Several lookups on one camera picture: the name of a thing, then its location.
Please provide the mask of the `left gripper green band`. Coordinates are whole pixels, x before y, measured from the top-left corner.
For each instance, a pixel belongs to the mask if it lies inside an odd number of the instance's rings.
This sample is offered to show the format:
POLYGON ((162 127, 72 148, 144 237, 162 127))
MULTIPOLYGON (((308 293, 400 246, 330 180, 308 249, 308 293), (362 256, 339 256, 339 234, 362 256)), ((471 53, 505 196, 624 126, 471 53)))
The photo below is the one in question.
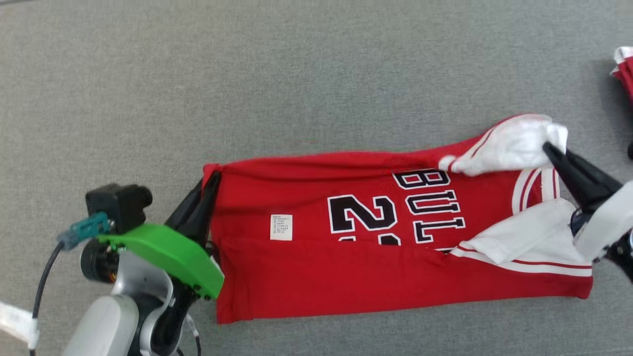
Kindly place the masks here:
POLYGON ((165 221, 165 225, 145 223, 121 235, 100 235, 98 240, 118 249, 124 246, 150 264, 196 291, 201 298, 216 299, 224 283, 224 273, 204 247, 222 174, 213 171, 201 179, 165 221))

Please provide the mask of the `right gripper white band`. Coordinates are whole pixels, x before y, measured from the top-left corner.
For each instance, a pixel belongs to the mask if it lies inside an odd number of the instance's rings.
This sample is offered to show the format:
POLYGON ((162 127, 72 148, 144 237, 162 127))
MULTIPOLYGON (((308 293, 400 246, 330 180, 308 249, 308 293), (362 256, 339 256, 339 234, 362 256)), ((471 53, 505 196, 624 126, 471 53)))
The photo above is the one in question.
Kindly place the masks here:
POLYGON ((602 258, 633 226, 633 181, 622 184, 580 155, 551 142, 542 146, 584 214, 593 214, 576 234, 575 246, 588 262, 602 258), (595 211, 595 204, 603 202, 595 211))

